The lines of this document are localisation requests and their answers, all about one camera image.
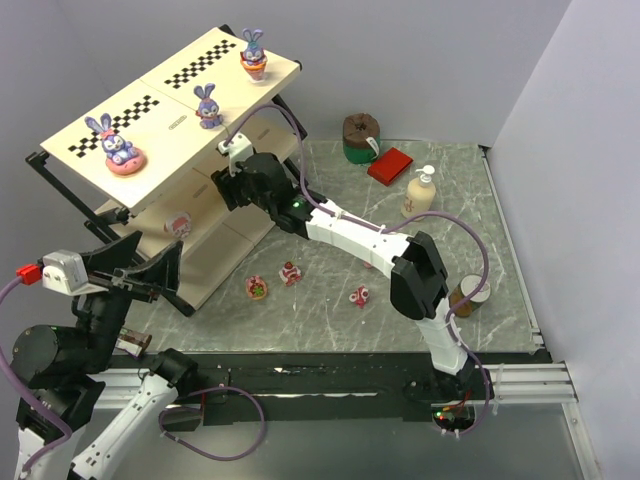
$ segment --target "checkerboard pattern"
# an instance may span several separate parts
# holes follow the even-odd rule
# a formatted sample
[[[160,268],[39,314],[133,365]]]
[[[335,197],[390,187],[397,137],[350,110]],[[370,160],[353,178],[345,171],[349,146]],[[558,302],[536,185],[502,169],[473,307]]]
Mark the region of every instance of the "checkerboard pattern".
[[[199,56],[196,61],[191,62],[188,67],[183,68],[180,72],[175,73],[171,78],[166,79],[164,83],[166,85],[171,85],[175,89],[180,88],[185,83],[191,81],[192,78],[200,75],[200,72],[204,72],[207,68],[213,65],[216,60],[220,60],[223,55],[226,55],[235,47],[235,43],[229,43],[228,40],[222,40],[218,45],[214,45],[211,50],[207,50],[207,53]]]
[[[147,113],[151,107],[154,107],[160,103],[160,100],[154,100],[151,95],[145,95],[141,102],[133,104],[132,108],[127,108],[122,115],[116,115],[112,118],[111,128],[117,134],[123,129],[131,125],[140,118],[140,115]],[[100,143],[100,136],[94,131],[91,132],[91,136],[81,138],[78,143],[71,145],[69,151],[76,154],[76,157],[82,158],[87,152],[86,150],[95,150]]]

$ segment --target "beige soap dispenser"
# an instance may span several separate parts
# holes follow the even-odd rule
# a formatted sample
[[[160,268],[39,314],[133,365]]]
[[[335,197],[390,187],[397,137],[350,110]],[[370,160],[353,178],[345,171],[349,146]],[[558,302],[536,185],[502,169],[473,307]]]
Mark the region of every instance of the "beige soap dispenser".
[[[436,196],[436,186],[431,178],[435,171],[436,169],[431,165],[425,165],[423,168],[416,170],[416,173],[420,173],[420,176],[409,182],[407,195],[402,204],[402,215],[406,218],[424,213],[431,207],[431,202]]]

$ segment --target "bunny figurine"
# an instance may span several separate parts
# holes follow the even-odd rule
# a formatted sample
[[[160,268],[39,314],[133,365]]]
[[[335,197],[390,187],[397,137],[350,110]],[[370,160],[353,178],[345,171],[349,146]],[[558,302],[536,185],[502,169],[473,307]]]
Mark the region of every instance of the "bunny figurine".
[[[196,115],[202,119],[200,122],[202,128],[215,128],[222,124],[222,115],[218,114],[220,107],[211,98],[214,88],[216,86],[213,83],[207,83],[204,89],[200,85],[193,89],[193,93],[200,99]]]
[[[258,45],[258,39],[262,37],[262,30],[254,30],[248,28],[242,31],[242,36],[249,42],[244,52],[240,52],[240,63],[245,71],[251,76],[254,82],[264,80],[264,71],[267,68],[267,56],[264,49]]]
[[[100,136],[102,149],[107,154],[107,168],[116,175],[130,175],[140,170],[147,160],[144,153],[115,133],[108,113],[100,117],[100,122],[92,117],[84,119],[84,123]]]

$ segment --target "tabletop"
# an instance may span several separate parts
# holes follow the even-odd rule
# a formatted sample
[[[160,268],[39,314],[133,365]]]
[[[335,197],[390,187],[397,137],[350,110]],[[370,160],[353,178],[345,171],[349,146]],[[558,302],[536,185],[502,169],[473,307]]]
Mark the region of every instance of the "tabletop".
[[[387,226],[404,217],[400,205],[414,171],[433,165],[437,194],[432,210],[444,210],[467,222],[487,246],[491,297],[468,318],[456,320],[462,338],[476,351],[536,350],[517,271],[501,222],[481,150],[475,145],[383,142],[414,159],[389,187],[350,164],[340,142],[307,141],[311,188],[366,220]],[[453,223],[427,218],[403,228],[430,234],[448,270],[453,289],[479,273],[482,258],[471,237]],[[286,287],[278,271],[287,261],[302,270],[300,282]],[[260,275],[268,296],[250,300],[244,280]],[[349,301],[360,285],[370,291],[363,309]],[[190,318],[164,300],[134,302],[127,326],[153,335],[151,350],[183,351],[423,351],[427,346],[413,321],[389,302],[389,280],[362,261],[329,245],[272,229],[209,300]]]
[[[41,146],[107,197],[138,214],[213,155],[229,129],[253,107],[268,102],[299,73],[300,65],[266,51],[266,77],[254,83],[243,70],[240,52],[247,42],[218,28],[198,38],[140,79],[135,80]],[[216,85],[212,98],[223,125],[203,129],[196,117],[200,99],[194,87]],[[142,150],[148,164],[126,177],[112,174],[100,138],[84,122],[113,118],[116,133]]]

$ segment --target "white lid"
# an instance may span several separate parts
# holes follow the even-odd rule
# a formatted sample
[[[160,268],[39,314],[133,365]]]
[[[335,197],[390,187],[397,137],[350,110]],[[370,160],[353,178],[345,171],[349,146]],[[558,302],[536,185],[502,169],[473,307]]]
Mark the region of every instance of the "white lid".
[[[425,165],[424,167],[416,170],[416,173],[421,172],[420,174],[420,184],[428,185],[431,183],[431,175],[436,173],[436,169],[433,168],[433,165]]]
[[[480,275],[467,275],[460,282],[460,291],[462,295],[465,297],[469,295],[479,284],[482,277]],[[483,303],[489,299],[491,295],[491,285],[489,285],[489,280],[484,283],[482,289],[476,293],[471,300],[476,303]]]

